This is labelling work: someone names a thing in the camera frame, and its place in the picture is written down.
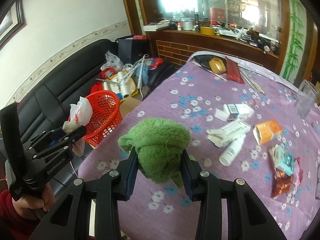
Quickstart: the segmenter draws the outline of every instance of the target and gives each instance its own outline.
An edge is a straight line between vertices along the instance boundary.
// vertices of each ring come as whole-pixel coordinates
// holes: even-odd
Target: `human hand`
[[[18,201],[14,201],[14,199],[12,199],[12,204],[18,215],[21,217],[37,220],[34,209],[43,208],[43,210],[47,212],[56,201],[49,183],[44,186],[41,198],[42,199],[30,195],[23,195]]]

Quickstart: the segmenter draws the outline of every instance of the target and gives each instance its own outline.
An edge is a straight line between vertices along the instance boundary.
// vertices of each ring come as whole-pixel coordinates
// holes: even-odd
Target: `orange box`
[[[257,143],[261,145],[280,135],[282,128],[276,120],[271,120],[256,124],[252,132]]]

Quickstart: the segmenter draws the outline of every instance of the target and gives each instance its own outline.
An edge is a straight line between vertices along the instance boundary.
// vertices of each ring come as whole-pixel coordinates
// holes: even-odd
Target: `red bag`
[[[228,57],[226,57],[226,61],[227,61],[227,78],[234,80],[238,83],[244,84],[244,81],[240,74],[238,64],[233,60],[228,59]]]

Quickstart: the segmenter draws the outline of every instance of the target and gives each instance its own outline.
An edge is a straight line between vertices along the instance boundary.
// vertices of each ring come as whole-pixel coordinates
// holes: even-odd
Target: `picture frame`
[[[23,24],[22,1],[16,0],[0,23],[0,48]]]

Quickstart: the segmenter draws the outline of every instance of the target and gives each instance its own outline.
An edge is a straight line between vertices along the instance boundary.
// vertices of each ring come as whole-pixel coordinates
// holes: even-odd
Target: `purple tablecloth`
[[[92,180],[117,167],[126,155],[117,145],[118,138],[146,117],[170,118],[190,130],[192,143],[187,152],[193,155],[204,170],[218,178],[233,181],[243,178],[268,208],[287,239],[299,239],[320,207],[315,199],[317,165],[320,161],[319,135],[314,126],[320,122],[320,111],[313,107],[302,120],[295,112],[294,92],[281,84],[249,72],[265,91],[257,93],[247,84],[222,81],[203,69],[187,63],[165,80],[81,164],[79,177]],[[247,103],[254,115],[246,122],[252,127],[275,119],[284,129],[282,136],[261,147],[252,131],[231,166],[220,164],[223,152],[207,139],[206,130],[220,128],[225,123],[214,117],[215,109],[223,103]],[[268,148],[283,144],[295,157],[300,157],[303,181],[292,185],[288,194],[272,199],[273,170]],[[194,239],[199,203],[191,203],[184,189],[177,189],[172,181],[156,185],[140,172],[133,195],[128,202],[119,202],[120,226],[133,240]],[[223,204],[223,239],[226,239],[226,205]]]

